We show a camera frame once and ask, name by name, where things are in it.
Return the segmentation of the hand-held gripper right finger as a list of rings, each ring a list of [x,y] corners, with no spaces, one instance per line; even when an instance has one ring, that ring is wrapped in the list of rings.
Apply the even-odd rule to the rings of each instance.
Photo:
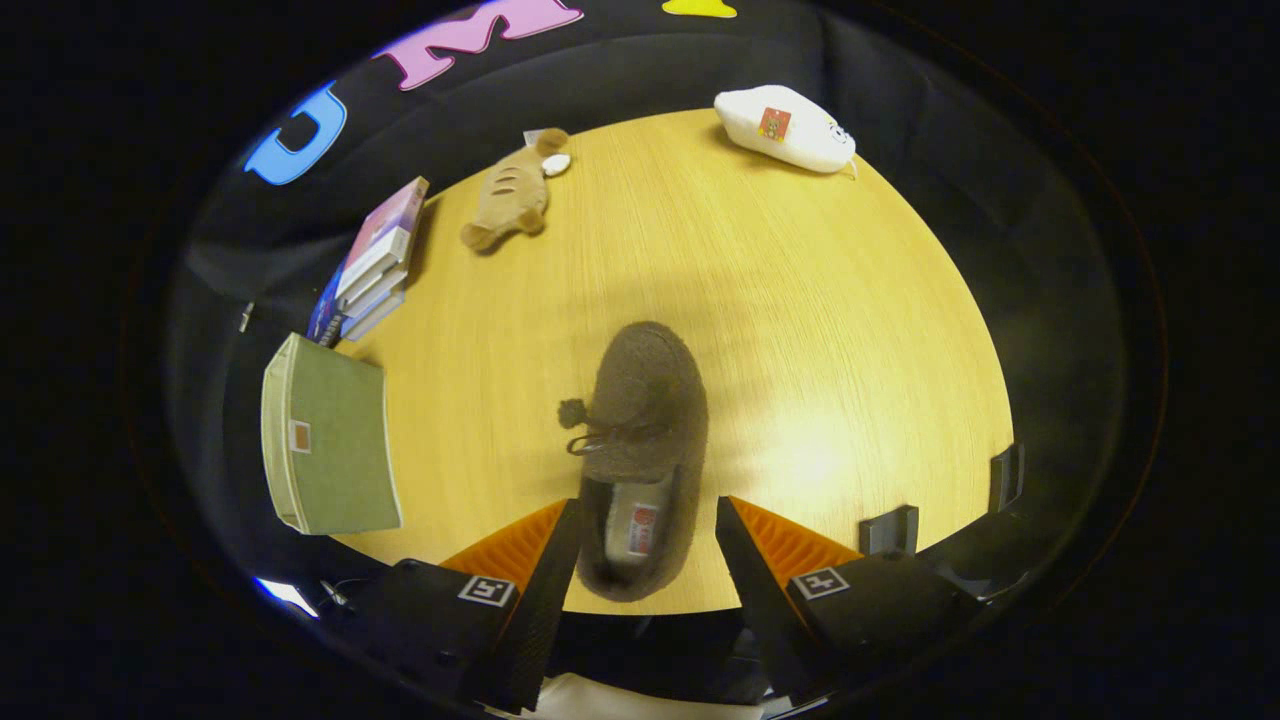
[[[716,539],[765,674],[796,703],[884,683],[980,611],[916,556],[859,553],[735,496],[717,502]]]

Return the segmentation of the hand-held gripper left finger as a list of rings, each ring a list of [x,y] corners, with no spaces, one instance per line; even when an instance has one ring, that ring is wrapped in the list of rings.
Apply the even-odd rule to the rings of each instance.
[[[521,516],[485,500],[411,503],[403,528],[317,541],[346,602],[323,612],[353,667],[444,715],[534,710],[582,539],[582,502]]]

